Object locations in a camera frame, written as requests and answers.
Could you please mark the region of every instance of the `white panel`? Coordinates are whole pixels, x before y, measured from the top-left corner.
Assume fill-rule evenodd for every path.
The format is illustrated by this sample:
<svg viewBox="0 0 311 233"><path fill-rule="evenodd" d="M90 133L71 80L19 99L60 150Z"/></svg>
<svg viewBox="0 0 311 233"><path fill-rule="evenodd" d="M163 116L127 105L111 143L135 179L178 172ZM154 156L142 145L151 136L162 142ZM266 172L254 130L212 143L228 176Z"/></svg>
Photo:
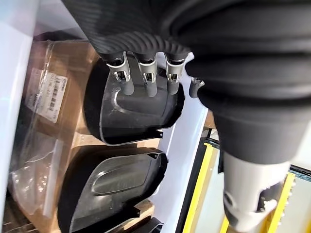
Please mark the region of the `white panel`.
<svg viewBox="0 0 311 233"><path fill-rule="evenodd" d="M164 65L164 55L157 56L158 64ZM150 199L155 204L155 217L164 222L162 233L176 230L180 211L191 174L193 161L207 116L199 99L189 96L191 78L183 71L181 83L185 92L185 104L181 117L173 128L164 130L159 149L166 152L169 164L159 191Z"/></svg>
<svg viewBox="0 0 311 233"><path fill-rule="evenodd" d="M58 30L85 38L84 33L61 0L41 0L34 34Z"/></svg>
<svg viewBox="0 0 311 233"><path fill-rule="evenodd" d="M0 1L0 219L37 9L38 0Z"/></svg>

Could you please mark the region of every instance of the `barcode label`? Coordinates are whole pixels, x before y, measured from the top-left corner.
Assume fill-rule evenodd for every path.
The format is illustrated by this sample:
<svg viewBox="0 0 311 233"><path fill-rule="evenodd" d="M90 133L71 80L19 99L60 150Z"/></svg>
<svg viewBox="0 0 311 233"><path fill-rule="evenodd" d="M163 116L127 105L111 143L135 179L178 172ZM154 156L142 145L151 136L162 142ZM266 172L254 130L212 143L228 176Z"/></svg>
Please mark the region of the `barcode label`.
<svg viewBox="0 0 311 233"><path fill-rule="evenodd" d="M26 106L47 120L56 123L62 105L67 78L33 69L26 94Z"/></svg>
<svg viewBox="0 0 311 233"><path fill-rule="evenodd" d="M57 94L58 94L59 84L60 84L60 81L59 81L59 78L57 78L56 81L55 81L55 87L54 87L54 90L53 90L52 100L51 100L50 107L49 107L49 109L51 111L54 111L55 103L56 103L56 100L57 100L56 98L57 98Z"/></svg>

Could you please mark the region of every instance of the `white wall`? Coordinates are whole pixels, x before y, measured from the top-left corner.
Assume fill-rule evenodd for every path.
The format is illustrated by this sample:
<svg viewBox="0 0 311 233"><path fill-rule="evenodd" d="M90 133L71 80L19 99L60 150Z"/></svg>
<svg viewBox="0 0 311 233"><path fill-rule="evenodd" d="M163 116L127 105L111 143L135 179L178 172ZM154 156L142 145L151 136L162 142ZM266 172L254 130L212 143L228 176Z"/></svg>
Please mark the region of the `white wall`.
<svg viewBox="0 0 311 233"><path fill-rule="evenodd" d="M34 35L58 30L85 38L84 33L61 0L41 0Z"/></svg>
<svg viewBox="0 0 311 233"><path fill-rule="evenodd" d="M0 0L0 219L38 4Z"/></svg>

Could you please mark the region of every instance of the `robotic arm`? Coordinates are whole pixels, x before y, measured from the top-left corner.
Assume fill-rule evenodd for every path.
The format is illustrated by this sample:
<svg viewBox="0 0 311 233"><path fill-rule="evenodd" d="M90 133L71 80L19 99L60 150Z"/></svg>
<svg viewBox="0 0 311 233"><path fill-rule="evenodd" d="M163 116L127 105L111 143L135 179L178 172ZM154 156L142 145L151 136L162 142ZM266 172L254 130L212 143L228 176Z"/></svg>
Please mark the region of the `robotic arm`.
<svg viewBox="0 0 311 233"><path fill-rule="evenodd" d="M190 95L214 113L224 151L224 208L239 232L277 204L311 119L311 3L307 0L63 0L120 82L134 91L125 51L156 95L165 52L175 94L184 60Z"/></svg>

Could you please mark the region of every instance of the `clear plastic wrap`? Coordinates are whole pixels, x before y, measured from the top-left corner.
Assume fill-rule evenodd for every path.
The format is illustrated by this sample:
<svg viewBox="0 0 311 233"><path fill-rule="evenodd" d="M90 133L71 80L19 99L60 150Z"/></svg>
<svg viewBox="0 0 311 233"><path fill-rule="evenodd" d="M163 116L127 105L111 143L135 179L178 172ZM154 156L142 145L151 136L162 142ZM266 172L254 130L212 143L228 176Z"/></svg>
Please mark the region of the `clear plastic wrap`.
<svg viewBox="0 0 311 233"><path fill-rule="evenodd" d="M97 59L86 41L34 42L31 49L9 191L41 233L58 231L59 193L77 126L83 125L78 121L83 121L84 90Z"/></svg>

